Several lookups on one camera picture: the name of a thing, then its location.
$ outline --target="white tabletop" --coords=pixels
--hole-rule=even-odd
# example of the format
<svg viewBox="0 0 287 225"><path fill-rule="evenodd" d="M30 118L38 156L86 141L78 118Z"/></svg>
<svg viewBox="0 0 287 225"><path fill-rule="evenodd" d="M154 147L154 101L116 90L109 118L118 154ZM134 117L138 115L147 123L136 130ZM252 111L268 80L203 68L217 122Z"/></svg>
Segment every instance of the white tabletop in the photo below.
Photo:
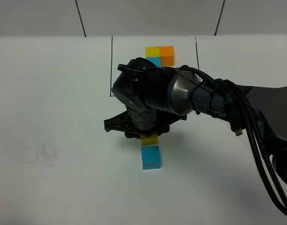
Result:
<svg viewBox="0 0 287 225"><path fill-rule="evenodd" d="M287 79L287 48L253 38L240 48L241 37L197 37L200 69L236 83L285 85L272 79L277 70L250 80L234 73L268 60ZM114 37L113 81L118 63L144 57L153 45L174 45L176 66L197 67L194 37ZM275 53L263 59L270 47ZM103 120L125 110L109 97L110 65L110 37L0 38L0 220L287 224L259 178L246 135L235 137L218 119L192 113L173 124L159 137L162 167L143 171L139 140L104 131Z"/></svg>

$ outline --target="orange cube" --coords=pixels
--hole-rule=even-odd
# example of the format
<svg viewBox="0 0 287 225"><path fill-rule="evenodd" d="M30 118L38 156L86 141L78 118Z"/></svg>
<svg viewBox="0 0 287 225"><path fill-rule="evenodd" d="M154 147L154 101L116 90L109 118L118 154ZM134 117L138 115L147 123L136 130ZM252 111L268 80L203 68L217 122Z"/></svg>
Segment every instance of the orange cube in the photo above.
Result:
<svg viewBox="0 0 287 225"><path fill-rule="evenodd" d="M173 46L160 46L160 60L162 67L174 66L174 47Z"/></svg>

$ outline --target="robotic arm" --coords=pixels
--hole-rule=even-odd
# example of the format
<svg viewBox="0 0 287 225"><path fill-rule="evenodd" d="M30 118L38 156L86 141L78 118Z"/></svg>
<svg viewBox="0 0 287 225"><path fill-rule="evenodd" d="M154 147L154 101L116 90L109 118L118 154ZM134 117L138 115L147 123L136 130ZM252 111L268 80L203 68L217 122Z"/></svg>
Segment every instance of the robotic arm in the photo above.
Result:
<svg viewBox="0 0 287 225"><path fill-rule="evenodd" d="M161 135L192 111L229 122L236 136L246 129L264 186L287 216L287 197L275 173L287 184L287 87L238 86L188 66L156 67L143 58L120 64L118 70L122 73L111 91L127 111L104 121L107 132L123 131L127 138ZM283 204L267 178L259 151Z"/></svg>

